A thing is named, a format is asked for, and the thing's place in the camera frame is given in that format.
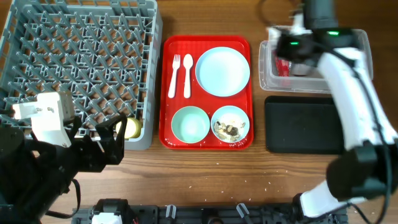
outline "spoon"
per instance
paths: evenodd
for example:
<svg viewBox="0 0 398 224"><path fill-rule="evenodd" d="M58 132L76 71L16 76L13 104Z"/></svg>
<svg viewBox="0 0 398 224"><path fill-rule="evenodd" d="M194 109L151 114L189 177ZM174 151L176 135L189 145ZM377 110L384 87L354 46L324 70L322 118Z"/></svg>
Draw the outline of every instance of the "spoon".
<svg viewBox="0 0 398 224"><path fill-rule="evenodd" d="M184 97L189 98L191 97L191 78L189 71L193 65L193 59L190 54L187 54L184 57L183 65L185 67Z"/></svg>

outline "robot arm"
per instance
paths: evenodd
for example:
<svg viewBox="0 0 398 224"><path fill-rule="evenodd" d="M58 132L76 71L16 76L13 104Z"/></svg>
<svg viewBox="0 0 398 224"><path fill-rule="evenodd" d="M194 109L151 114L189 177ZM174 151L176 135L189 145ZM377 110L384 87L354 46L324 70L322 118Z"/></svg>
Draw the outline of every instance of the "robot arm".
<svg viewBox="0 0 398 224"><path fill-rule="evenodd" d="M44 133L34 133L33 139L25 139L20 129L0 128L3 146L0 150L0 223L40 223L45 214L59 218L72 217L48 210L61 194L68 193L71 182L76 186L79 207L80 191L74 176L78 172L101 172L106 165L118 165L123 159L127 118L120 115L96 125L101 146L87 135L74 139L76 128L73 127L67 134L63 127L66 114L73 112L69 102L72 102L72 96L68 94L41 93L38 102L14 107L21 118L39 118L44 122L32 122L32 125L46 126L36 129ZM43 110L37 108L43 106L46 106L46 112L41 113ZM57 124L48 124L48 121L56 121ZM113 127L118 122L122 122L122 126L115 139ZM45 133L48 132L53 133L53 137L60 133L64 138L60 138L62 141L53 139L55 144L50 144L46 142L48 136ZM65 138L70 141L69 147L64 144Z"/></svg>
<svg viewBox="0 0 398 224"><path fill-rule="evenodd" d="M306 0L291 30L271 28L270 43L278 57L317 67L343 126L347 152L329 165L325 181L296 198L306 218L348 203L389 197L397 182L389 180L396 173L390 157L397 156L397 133L382 110L354 32L337 27L331 3Z"/></svg>

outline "gray dish rack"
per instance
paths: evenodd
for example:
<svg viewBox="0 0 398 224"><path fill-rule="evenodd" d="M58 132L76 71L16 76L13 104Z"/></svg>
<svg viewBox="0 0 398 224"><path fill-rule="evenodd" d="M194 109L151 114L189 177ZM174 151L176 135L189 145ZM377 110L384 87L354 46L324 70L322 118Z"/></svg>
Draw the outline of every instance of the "gray dish rack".
<svg viewBox="0 0 398 224"><path fill-rule="evenodd" d="M152 144L155 76L162 19L155 0L13 0L0 40L0 108L70 90L82 126L126 114L143 124L126 149ZM30 120L0 115L2 126L29 130Z"/></svg>

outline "wooden table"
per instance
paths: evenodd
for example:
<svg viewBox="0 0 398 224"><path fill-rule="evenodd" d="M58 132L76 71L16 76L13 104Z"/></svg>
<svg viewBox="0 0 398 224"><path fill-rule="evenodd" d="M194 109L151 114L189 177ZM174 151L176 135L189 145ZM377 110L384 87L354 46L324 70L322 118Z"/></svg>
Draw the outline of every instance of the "wooden table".
<svg viewBox="0 0 398 224"><path fill-rule="evenodd" d="M4 24L11 0L0 2ZM264 91L259 86L259 44L267 39L264 24L257 18L257 0L159 0L163 19L163 41L176 34L241 35L251 45L255 138L243 152L171 151L159 141L155 125L152 147L126 151L119 166L108 166L100 174L78 174L82 205L94 205L101 198L126 198L130 204L164 206L236 205L290 202L292 197L312 189L325 178L325 169L336 156L273 154L266 151L264 100L271 95L309 94ZM390 122L398 128L398 1L336 0L341 26L363 29L372 48L374 80ZM276 24L289 25L289 1L267 0L263 10ZM70 213L76 207L75 190L62 195L52 210ZM398 195L392 198L386 223L398 220ZM372 220L382 200L361 205ZM351 223L363 223L353 210ZM70 223L43 217L43 223Z"/></svg>

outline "fork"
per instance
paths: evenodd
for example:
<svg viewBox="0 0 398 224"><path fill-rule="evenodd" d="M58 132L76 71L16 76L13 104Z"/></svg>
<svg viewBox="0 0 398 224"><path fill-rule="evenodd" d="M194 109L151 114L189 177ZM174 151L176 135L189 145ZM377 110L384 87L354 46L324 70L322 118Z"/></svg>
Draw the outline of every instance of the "fork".
<svg viewBox="0 0 398 224"><path fill-rule="evenodd" d="M175 83L177 81L177 70L180 68L181 60L180 60L180 55L174 55L173 59L173 75L172 75L172 81L170 82L170 87L169 87L169 98L174 98L175 96Z"/></svg>

